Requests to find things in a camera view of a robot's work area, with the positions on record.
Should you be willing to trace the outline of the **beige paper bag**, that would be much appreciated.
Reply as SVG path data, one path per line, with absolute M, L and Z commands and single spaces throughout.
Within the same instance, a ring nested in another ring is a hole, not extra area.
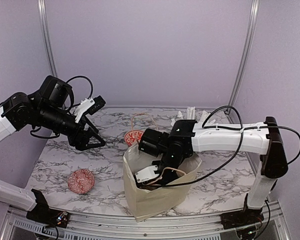
M 181 204 L 202 160 L 192 147 L 194 119 L 177 120 L 170 132 L 148 128 L 123 155 L 128 209 L 137 222 Z

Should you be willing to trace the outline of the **brown cardboard cup carrier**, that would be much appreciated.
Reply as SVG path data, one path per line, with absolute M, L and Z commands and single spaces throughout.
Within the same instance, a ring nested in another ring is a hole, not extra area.
M 136 186 L 139 189 L 149 190 L 149 191 L 153 191 L 153 190 L 156 190 L 156 189 L 162 187 L 162 185 L 159 185 L 159 184 L 153 184 L 153 185 L 137 184 Z

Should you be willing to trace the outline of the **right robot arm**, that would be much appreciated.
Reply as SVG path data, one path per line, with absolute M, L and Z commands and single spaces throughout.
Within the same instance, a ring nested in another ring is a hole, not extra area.
M 195 152 L 234 151 L 259 154 L 258 173 L 237 219 L 248 224 L 257 216 L 275 181 L 288 172 L 284 145 L 276 119 L 250 124 L 218 124 L 178 120 L 170 132 L 146 129 L 138 149 L 158 157 L 151 166 L 135 173 L 138 184 L 166 186 L 177 178 L 173 173 Z

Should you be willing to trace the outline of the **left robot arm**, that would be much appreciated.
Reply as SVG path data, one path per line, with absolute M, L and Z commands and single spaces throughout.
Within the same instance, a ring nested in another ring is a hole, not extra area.
M 105 146 L 99 130 L 87 118 L 106 104 L 101 96 L 89 96 L 75 104 L 72 86 L 68 81 L 49 75 L 39 90 L 31 94 L 16 92 L 0 103 L 0 142 L 27 125 L 30 134 L 46 128 L 54 138 L 67 136 L 70 146 L 85 151 Z

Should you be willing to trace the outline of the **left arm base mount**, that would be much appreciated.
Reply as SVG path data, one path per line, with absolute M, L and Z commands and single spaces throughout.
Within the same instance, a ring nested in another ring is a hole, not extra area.
M 41 191 L 32 189 L 36 205 L 31 211 L 27 211 L 26 218 L 49 227 L 66 228 L 70 214 L 67 211 L 52 209 Z

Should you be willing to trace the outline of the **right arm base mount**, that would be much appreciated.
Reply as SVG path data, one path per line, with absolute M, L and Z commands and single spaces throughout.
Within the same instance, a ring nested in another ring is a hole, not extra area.
M 248 194 L 246 194 L 243 209 L 222 213 L 220 215 L 223 229 L 227 230 L 262 222 L 264 220 L 262 209 L 263 208 L 250 209 L 248 207 Z

